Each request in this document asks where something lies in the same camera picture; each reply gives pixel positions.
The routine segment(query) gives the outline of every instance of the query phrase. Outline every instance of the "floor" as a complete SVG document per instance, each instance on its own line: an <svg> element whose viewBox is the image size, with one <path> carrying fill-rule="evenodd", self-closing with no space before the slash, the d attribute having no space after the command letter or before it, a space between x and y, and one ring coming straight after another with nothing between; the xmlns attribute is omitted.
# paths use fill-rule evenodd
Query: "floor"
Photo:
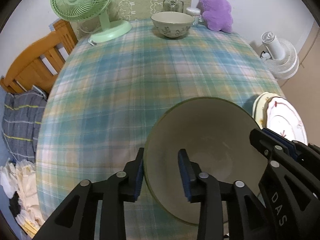
<svg viewBox="0 0 320 240"><path fill-rule="evenodd" d="M287 100L298 111L307 131L308 142L320 146L320 31L315 23L299 53L298 72L279 81Z"/></svg>

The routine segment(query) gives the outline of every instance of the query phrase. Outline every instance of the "purple plush toy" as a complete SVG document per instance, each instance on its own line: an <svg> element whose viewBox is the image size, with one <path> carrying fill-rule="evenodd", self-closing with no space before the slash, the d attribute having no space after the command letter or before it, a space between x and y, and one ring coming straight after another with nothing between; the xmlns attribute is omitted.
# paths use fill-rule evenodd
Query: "purple plush toy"
<svg viewBox="0 0 320 240"><path fill-rule="evenodd" d="M227 0L199 0L199 3L209 30L232 32L231 5Z"/></svg>

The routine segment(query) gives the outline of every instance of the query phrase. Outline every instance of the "white bowl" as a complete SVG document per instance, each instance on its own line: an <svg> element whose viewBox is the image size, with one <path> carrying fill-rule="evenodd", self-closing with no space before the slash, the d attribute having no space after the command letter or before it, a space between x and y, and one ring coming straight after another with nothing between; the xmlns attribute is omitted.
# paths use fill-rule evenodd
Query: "white bowl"
<svg viewBox="0 0 320 240"><path fill-rule="evenodd" d="M166 37L177 38L187 33L194 18L185 13L160 12L151 16L154 26Z"/></svg>
<svg viewBox="0 0 320 240"><path fill-rule="evenodd" d="M180 221L198 224L200 203L184 195L178 151L186 149L192 162L216 179L242 180L256 195L267 166L251 144L255 120L236 104L221 98L192 98L167 111L152 128L144 151L144 172L152 196ZM223 205L224 222L228 221Z"/></svg>

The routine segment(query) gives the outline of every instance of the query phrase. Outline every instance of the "floral bowl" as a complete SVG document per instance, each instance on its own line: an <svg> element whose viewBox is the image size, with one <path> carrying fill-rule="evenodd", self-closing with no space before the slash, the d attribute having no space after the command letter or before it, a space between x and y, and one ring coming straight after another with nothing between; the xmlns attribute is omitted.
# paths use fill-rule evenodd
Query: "floral bowl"
<svg viewBox="0 0 320 240"><path fill-rule="evenodd" d="M166 37L178 38L187 33L194 18L185 13L160 12L151 16L154 26Z"/></svg>

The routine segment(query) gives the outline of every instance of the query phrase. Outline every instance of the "pile of clothes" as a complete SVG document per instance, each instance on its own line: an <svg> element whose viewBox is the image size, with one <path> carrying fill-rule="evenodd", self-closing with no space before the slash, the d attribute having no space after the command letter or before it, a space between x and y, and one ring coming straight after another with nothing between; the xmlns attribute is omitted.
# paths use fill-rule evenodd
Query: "pile of clothes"
<svg viewBox="0 0 320 240"><path fill-rule="evenodd" d="M10 210L16 215L17 223L31 238L34 237L44 223L39 207L34 163L22 160L14 165L8 159L5 166L0 167L0 184L11 200Z"/></svg>
<svg viewBox="0 0 320 240"><path fill-rule="evenodd" d="M36 86L22 94L7 93L2 138L12 160L0 167L0 184L10 211L32 238L44 223L36 189L36 146L47 94Z"/></svg>

